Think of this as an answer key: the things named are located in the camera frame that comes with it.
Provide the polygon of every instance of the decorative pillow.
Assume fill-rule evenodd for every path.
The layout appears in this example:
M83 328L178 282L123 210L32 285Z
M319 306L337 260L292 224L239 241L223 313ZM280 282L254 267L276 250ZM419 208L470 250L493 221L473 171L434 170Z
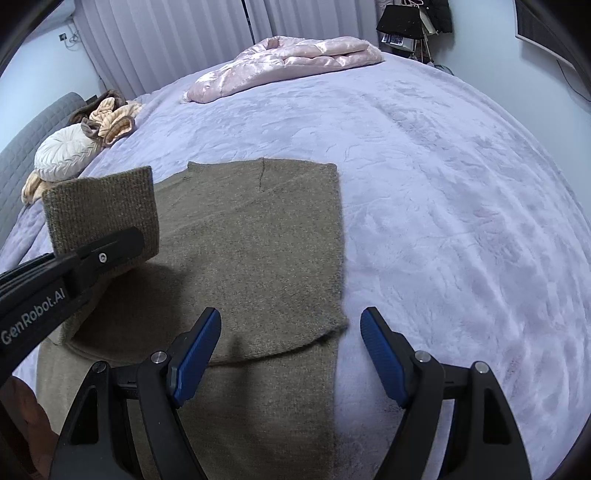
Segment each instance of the decorative pillow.
M100 153L99 142L88 138L80 124L62 128L47 137L35 153L35 169L45 181L76 177Z

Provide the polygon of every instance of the metal screw head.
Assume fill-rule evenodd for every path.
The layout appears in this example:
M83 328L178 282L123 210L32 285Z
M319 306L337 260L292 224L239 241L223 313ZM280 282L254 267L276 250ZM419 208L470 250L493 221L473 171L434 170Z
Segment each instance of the metal screw head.
M107 368L107 364L104 362L97 362L94 365L92 365L92 371L97 374L104 372L105 368Z
M162 362L164 362L166 360L166 353L165 352L154 352L154 353L152 353L150 360L152 360L152 362L155 364L161 364Z
M417 350L414 352L414 357L422 364L428 362L431 359L431 355L425 350Z
M490 367L484 362L476 362L474 368L476 368L476 371L480 374L487 374L490 370Z

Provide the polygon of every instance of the gray upholstered headboard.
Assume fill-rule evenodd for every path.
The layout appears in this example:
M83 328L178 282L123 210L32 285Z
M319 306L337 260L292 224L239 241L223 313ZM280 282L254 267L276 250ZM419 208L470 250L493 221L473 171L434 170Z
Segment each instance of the gray upholstered headboard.
M21 189L33 170L37 148L85 104L77 93L64 95L31 120L0 153L0 248L22 209Z

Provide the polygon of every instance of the folded pink blanket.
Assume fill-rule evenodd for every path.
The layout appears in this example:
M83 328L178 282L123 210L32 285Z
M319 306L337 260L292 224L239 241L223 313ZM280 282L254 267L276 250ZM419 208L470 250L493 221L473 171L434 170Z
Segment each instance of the folded pink blanket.
M271 37L247 48L233 62L199 77L183 99L209 103L266 83L363 67L383 60L377 47L355 37L330 40Z

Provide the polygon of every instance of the fuzzy bedspread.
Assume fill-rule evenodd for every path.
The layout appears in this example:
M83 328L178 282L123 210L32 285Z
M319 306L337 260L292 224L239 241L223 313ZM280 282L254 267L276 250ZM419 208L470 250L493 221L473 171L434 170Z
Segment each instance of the fuzzy bedspread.
M350 328L337 357L336 478L372 478L401 418L359 333L374 305L440 362L490 364L534 478L546 479L591 411L589 225L511 115L458 78L385 57L205 105L179 104L205 72L189 75L139 98L138 130L84 175L151 165L160 181L188 161L258 157L337 164ZM21 216L0 269L51 250L43 223L41 205ZM19 370L33 384L35 365ZM431 478L444 448L437 439Z

